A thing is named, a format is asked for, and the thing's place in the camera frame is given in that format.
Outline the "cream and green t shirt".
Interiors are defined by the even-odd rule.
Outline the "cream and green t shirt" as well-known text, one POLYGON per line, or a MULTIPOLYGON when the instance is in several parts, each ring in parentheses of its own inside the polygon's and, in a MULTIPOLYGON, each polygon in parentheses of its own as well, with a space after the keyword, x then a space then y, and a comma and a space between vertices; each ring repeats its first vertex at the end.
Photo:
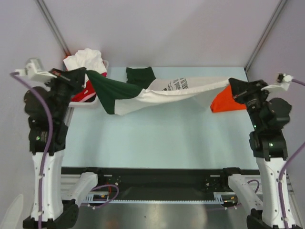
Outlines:
POLYGON ((104 110, 110 115, 126 115, 145 107, 193 98, 202 107, 209 107, 214 98, 229 84, 225 77, 154 79, 148 88, 100 76, 86 74, 104 110))

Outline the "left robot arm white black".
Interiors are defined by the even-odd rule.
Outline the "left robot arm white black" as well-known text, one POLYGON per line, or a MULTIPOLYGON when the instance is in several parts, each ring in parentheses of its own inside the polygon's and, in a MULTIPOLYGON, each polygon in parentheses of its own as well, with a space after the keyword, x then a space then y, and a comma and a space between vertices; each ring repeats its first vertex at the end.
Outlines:
POLYGON ((24 95, 29 116, 29 151, 35 174, 34 203, 23 221, 25 229, 71 229, 78 219, 83 199, 105 186, 105 178, 83 172, 66 194, 61 193, 61 168, 66 148, 66 116, 71 98, 85 83, 86 68, 72 71, 51 69, 43 87, 30 87, 24 95))

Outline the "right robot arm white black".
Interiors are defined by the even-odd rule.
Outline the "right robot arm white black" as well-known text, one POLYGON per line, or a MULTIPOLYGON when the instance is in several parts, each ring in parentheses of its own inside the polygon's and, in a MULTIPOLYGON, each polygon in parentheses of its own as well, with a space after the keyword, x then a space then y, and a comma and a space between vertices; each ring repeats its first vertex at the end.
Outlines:
POLYGON ((254 130, 249 144, 258 165, 263 198, 250 187, 241 170, 229 168, 220 179, 224 191, 233 191, 247 212, 249 229, 298 229, 289 202, 287 166, 294 158, 288 156, 282 129, 290 122, 292 106, 282 98, 268 100, 270 93, 288 90, 292 76, 281 74, 277 83, 263 80, 245 82, 229 79, 233 99, 244 104, 254 130))

